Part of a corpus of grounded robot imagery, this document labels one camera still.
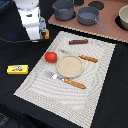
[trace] black tabletop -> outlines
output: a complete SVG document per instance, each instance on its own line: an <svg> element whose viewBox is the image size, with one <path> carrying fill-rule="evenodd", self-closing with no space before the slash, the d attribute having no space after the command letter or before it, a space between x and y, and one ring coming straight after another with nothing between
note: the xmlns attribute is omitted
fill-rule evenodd
<svg viewBox="0 0 128 128"><path fill-rule="evenodd" d="M91 128L127 128L128 127L128 44L97 37L48 24L53 14L55 0L40 0L41 16L45 18L50 39L41 42L7 43L0 40L0 104L26 113L55 128L79 128L76 124L63 119L52 112L14 96L27 75L43 56L46 49L59 31L95 38L116 44L106 74L100 98L96 107ZM0 15L0 38L18 41L29 40L22 27L16 6ZM8 75L9 65L28 65L27 75Z"/></svg>

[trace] tomato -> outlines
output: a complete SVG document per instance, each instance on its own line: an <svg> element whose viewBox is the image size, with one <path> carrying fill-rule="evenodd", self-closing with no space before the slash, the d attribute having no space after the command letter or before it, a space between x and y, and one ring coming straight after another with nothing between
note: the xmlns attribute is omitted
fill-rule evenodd
<svg viewBox="0 0 128 128"><path fill-rule="evenodd" d="M47 52L45 54L45 60L51 63L56 62L57 54L55 52Z"/></svg>

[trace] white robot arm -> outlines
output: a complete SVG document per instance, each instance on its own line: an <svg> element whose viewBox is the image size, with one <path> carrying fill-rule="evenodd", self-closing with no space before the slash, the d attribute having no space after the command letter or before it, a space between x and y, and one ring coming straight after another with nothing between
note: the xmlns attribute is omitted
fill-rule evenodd
<svg viewBox="0 0 128 128"><path fill-rule="evenodd" d="M39 0L13 0L30 40L49 38L45 19L40 16Z"/></svg>

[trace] striped placemat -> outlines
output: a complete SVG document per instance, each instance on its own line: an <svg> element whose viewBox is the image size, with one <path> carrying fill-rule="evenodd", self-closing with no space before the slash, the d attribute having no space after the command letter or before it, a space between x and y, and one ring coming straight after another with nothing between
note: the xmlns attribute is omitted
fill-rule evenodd
<svg viewBox="0 0 128 128"><path fill-rule="evenodd" d="M70 40L77 39L88 39L88 43L69 45ZM58 51L60 48L98 59L98 63L82 60L84 71L79 77L73 79L84 84L86 89L79 89L61 80L46 77L44 75L46 70L56 74L58 72L56 63L46 62L43 55L14 95L78 126L89 128L115 44L60 31L46 52L56 52L59 59L65 55Z"/></svg>

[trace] round wooden plate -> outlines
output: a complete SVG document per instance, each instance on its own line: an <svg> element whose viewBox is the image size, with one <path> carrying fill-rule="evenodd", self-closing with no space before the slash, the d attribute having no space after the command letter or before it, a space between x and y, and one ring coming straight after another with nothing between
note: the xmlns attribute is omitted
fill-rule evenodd
<svg viewBox="0 0 128 128"><path fill-rule="evenodd" d="M73 55L67 55L57 61L57 71L66 78L74 78L79 76L84 70L82 60Z"/></svg>

